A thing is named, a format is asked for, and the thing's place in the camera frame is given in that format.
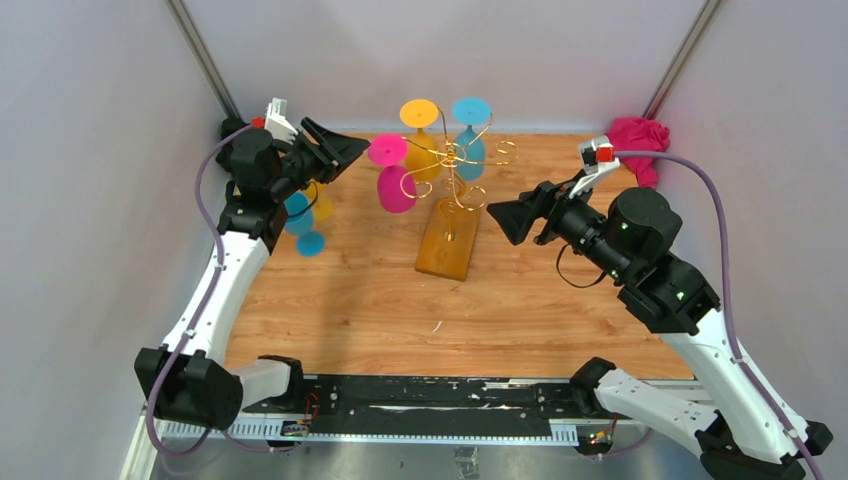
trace wooden floor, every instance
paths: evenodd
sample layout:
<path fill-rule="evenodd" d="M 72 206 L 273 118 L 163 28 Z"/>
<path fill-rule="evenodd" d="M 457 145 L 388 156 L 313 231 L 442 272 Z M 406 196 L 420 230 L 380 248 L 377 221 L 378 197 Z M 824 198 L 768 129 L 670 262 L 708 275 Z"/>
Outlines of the wooden floor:
<path fill-rule="evenodd" d="M 476 184 L 490 202 L 515 199 L 543 180 L 571 178 L 580 168 L 576 145 L 589 137 L 490 135 L 489 156 L 505 138 L 520 146 L 521 160 L 486 167 Z M 641 378 L 691 378 L 671 349 L 624 310 L 612 282 L 576 290 L 557 276 L 561 243 L 531 241 L 542 220 L 513 247 L 484 213 L 466 282 L 416 272 L 437 195 L 407 213 L 387 213 L 377 199 L 379 171 L 363 156 L 324 190 L 335 212 L 316 222 L 327 239 L 319 256 L 300 257 L 294 238 L 283 234 L 247 294 L 227 366 L 277 354 L 300 359 L 308 373 L 568 377 L 600 356 Z M 606 212 L 634 184 L 622 168 L 591 203 Z M 562 270 L 581 283 L 598 274 L 571 254 Z"/>

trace wooden table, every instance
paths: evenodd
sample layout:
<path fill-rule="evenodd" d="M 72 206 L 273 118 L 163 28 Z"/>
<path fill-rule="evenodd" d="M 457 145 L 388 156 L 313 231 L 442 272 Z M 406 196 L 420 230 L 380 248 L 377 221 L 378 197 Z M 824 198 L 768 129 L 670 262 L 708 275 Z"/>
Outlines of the wooden table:
<path fill-rule="evenodd" d="M 576 145 L 589 137 L 489 135 L 489 156 L 498 140 L 509 138 L 521 159 L 487 166 L 476 184 L 496 202 L 543 180 L 571 178 L 580 168 Z M 542 220 L 514 247 L 484 213 L 466 282 L 416 272 L 427 219 L 443 195 L 419 200 L 404 214 L 387 213 L 377 199 L 379 171 L 363 156 L 327 186 L 335 212 L 316 222 L 327 239 L 317 257 L 299 256 L 294 238 L 283 234 L 247 294 L 227 366 L 277 354 L 300 359 L 308 373 L 569 377 L 600 356 L 641 378 L 691 378 L 671 349 L 624 310 L 610 280 L 577 290 L 557 276 L 562 244 L 532 243 Z M 634 184 L 622 168 L 591 203 L 605 212 Z M 571 254 L 562 270 L 579 283 L 598 275 Z"/>

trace red tag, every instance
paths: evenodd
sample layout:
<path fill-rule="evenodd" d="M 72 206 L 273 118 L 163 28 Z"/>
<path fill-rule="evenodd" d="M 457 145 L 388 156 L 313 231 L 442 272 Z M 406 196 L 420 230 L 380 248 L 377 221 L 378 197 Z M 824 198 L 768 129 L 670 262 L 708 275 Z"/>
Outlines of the red tag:
<path fill-rule="evenodd" d="M 611 162 L 615 155 L 612 147 L 599 147 L 595 154 L 595 160 L 598 162 Z"/>

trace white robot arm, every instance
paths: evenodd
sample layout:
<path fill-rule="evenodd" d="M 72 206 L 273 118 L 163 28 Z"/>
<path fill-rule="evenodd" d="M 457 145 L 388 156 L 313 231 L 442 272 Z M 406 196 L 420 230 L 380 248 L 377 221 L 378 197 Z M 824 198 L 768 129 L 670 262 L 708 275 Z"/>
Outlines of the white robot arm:
<path fill-rule="evenodd" d="M 519 200 L 487 210 L 514 245 L 524 241 L 536 219 L 545 218 L 535 243 L 562 238 L 609 275 L 622 287 L 618 298 L 627 310 L 683 358 L 715 408 L 679 400 L 600 358 L 584 365 L 571 383 L 602 409 L 674 439 L 698 455 L 714 478 L 803 478 L 798 445 L 806 456 L 819 455 L 832 440 L 830 431 L 789 407 L 741 345 L 742 358 L 735 358 L 731 342 L 738 340 L 728 336 L 718 295 L 695 267 L 669 252 L 682 220 L 666 199 L 651 189 L 631 188 L 602 215 L 587 201 L 619 159 L 606 137 L 581 144 L 579 153 L 584 168 L 570 181 L 543 182 Z"/>
<path fill-rule="evenodd" d="M 158 349 L 143 348 L 136 356 L 136 376 L 156 418 L 226 431 L 246 406 L 301 399 L 299 361 L 263 356 L 228 371 L 223 367 L 227 340 L 286 221 L 304 213 L 288 212 L 284 201 L 309 182 L 335 180 L 370 143 L 331 132 L 308 117 L 301 121 L 304 131 L 296 132 L 284 114 L 285 101 L 274 99 L 265 119 L 254 120 L 252 127 L 238 119 L 222 123 L 222 139 L 232 141 L 222 140 L 216 161 L 233 180 L 217 223 L 216 248 L 173 330 Z"/>

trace white wall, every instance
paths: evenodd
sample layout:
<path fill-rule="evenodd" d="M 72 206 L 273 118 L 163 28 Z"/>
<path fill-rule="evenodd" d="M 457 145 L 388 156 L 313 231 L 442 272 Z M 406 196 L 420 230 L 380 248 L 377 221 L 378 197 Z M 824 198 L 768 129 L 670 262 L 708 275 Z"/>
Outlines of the white wall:
<path fill-rule="evenodd" d="M 836 436 L 848 471 L 848 50 L 844 2 L 726 2 L 660 114 L 671 151 L 702 165 L 729 216 L 743 343 L 802 415 Z M 683 215 L 679 251 L 719 285 L 705 189 L 676 166 L 660 190 Z"/>
<path fill-rule="evenodd" d="M 111 480 L 135 355 L 208 256 L 192 186 L 223 114 L 162 1 L 4 2 L 0 44 L 0 477 Z"/>
<path fill-rule="evenodd" d="M 331 128 L 404 128 L 430 98 L 485 98 L 498 130 L 601 131 L 640 115 L 702 0 L 188 0 L 238 104 Z"/>

